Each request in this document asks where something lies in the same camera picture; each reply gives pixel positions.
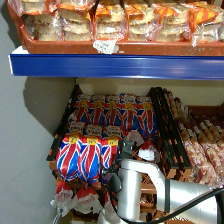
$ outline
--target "store shelf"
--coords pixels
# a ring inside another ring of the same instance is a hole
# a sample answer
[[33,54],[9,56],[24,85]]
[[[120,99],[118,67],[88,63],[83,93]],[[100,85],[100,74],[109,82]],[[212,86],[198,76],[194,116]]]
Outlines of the store shelf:
[[146,55],[9,55],[15,76],[224,80],[224,57]]

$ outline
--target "orange tray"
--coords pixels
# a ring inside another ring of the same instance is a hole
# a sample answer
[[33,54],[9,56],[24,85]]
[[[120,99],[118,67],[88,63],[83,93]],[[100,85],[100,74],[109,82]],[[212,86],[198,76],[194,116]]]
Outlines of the orange tray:
[[[15,23],[22,46],[31,54],[98,54],[93,41],[38,41],[26,31],[24,21],[8,4],[9,14]],[[192,47],[190,42],[117,42],[117,54],[121,55],[169,55],[169,56],[224,56],[224,43],[201,43]]]

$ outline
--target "white wall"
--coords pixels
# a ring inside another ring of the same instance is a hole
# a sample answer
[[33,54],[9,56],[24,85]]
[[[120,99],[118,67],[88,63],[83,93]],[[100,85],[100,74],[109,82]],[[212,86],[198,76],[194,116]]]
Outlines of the white wall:
[[[8,54],[19,42],[4,2],[0,3],[0,10],[0,224],[48,224],[55,215],[49,204],[55,188],[45,159],[74,79],[13,77]],[[80,84],[87,94],[145,95],[151,86],[162,86],[188,105],[224,102],[224,82],[220,81],[101,79],[99,82],[82,78]]]

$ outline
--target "grey wall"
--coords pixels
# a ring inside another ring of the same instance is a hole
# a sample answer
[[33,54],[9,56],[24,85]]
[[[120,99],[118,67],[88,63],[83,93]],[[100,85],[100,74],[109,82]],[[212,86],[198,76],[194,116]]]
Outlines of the grey wall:
[[55,188],[46,157],[74,79],[13,77],[18,36],[2,1],[0,10],[0,224],[48,224]]

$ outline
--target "black cable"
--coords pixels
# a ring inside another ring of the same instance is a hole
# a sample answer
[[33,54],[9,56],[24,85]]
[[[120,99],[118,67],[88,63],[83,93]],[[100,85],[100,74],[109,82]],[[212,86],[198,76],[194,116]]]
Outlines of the black cable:
[[[174,218],[175,216],[179,215],[180,213],[183,213],[185,212],[186,210],[194,207],[195,205],[201,203],[202,201],[206,200],[206,199],[209,199],[215,195],[218,195],[220,193],[224,192],[224,188],[219,188],[219,189],[216,189],[216,190],[213,190],[212,192],[209,192],[208,194],[206,195],[202,195],[202,196],[199,196],[197,197],[196,199],[194,199],[192,202],[190,202],[189,204],[187,205],[183,205],[184,207],[178,209],[177,211],[165,216],[165,217],[162,217],[160,219],[157,219],[157,220],[153,220],[153,221],[150,221],[150,222],[140,222],[141,224],[158,224],[158,223],[161,223],[161,222],[165,222],[171,218]],[[112,201],[112,193],[111,191],[109,191],[110,193],[110,201],[111,201],[111,204],[112,204],[112,207],[114,209],[114,211],[117,213],[117,209],[115,208],[114,204],[113,204],[113,201]],[[139,222],[135,222],[135,221],[129,221],[129,220],[126,220],[122,217],[120,217],[123,221],[127,222],[127,223],[130,223],[130,224],[139,224]]]

